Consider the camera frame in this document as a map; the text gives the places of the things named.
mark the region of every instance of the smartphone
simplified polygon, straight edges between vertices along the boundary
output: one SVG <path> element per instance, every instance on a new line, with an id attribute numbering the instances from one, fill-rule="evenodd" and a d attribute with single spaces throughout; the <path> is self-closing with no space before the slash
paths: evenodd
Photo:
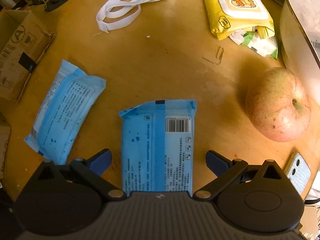
<path id="1" fill-rule="evenodd" d="M 284 173 L 301 195 L 310 179 L 311 171 L 300 153 L 291 156 Z"/>

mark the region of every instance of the blue tissue pack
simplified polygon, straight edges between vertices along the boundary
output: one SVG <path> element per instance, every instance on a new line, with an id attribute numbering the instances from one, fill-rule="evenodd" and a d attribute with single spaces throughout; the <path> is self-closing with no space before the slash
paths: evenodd
<path id="1" fill-rule="evenodd" d="M 195 100 L 159 100 L 121 111 L 122 187 L 192 196 Z"/>
<path id="2" fill-rule="evenodd" d="M 105 87 L 105 79 L 63 60 L 24 141 L 43 157 L 65 164 L 85 117 Z"/>

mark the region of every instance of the red apple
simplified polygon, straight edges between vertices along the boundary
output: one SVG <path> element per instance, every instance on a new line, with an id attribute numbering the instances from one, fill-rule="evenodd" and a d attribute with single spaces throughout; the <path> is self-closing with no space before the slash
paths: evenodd
<path id="1" fill-rule="evenodd" d="M 277 142 L 292 141 L 308 128 L 310 101 L 300 80 L 287 69 L 267 69 L 249 88 L 245 109 L 253 126 Z"/>

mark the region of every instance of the white elastic band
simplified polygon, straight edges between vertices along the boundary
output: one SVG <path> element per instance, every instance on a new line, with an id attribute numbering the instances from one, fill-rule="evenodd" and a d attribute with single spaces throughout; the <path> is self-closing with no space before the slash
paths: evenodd
<path id="1" fill-rule="evenodd" d="M 131 1 L 122 1 L 122 0 L 109 0 L 107 1 L 102 8 L 99 10 L 96 20 L 99 26 L 99 29 L 108 33 L 108 31 L 120 29 L 123 27 L 128 26 L 130 23 L 133 22 L 135 18 L 140 14 L 141 12 L 141 5 L 145 2 L 157 2 L 160 0 L 131 0 Z M 116 12 L 110 12 L 112 8 L 123 6 L 120 10 Z M 134 12 L 133 14 L 119 20 L 113 23 L 105 23 L 103 20 L 105 17 L 115 19 L 119 18 L 126 13 L 128 13 L 130 10 L 132 10 L 135 6 L 138 6 L 138 10 Z"/>

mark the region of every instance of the wooden table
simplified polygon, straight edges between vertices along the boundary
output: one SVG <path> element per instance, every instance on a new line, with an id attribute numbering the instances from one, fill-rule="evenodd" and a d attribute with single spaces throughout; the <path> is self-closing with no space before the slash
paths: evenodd
<path id="1" fill-rule="evenodd" d="M 103 174 L 121 187 L 120 110 L 157 99 L 197 100 L 193 191 L 215 176 L 205 165 L 207 150 L 249 164 L 274 159 L 284 168 L 299 151 L 311 169 L 305 197 L 320 163 L 320 107 L 311 100 L 312 119 L 301 138 L 278 143 L 261 135 L 244 111 L 248 85 L 263 70 L 284 66 L 281 58 L 263 58 L 227 38 L 218 41 L 209 30 L 203 0 L 162 0 L 143 4 L 134 22 L 109 34 L 95 20 L 107 0 L 69 0 L 50 13 L 44 6 L 33 12 L 57 36 L 30 78 L 18 104 L 0 101 L 0 111 L 11 124 L 2 183 L 16 198 L 43 158 L 23 139 L 28 135 L 62 59 L 87 74 L 107 80 L 107 87 L 92 106 L 76 138 L 69 160 L 88 158 L 103 148 L 113 153 L 112 166 Z M 279 28 L 281 6 L 262 0 Z M 224 48 L 221 65 L 214 60 Z"/>

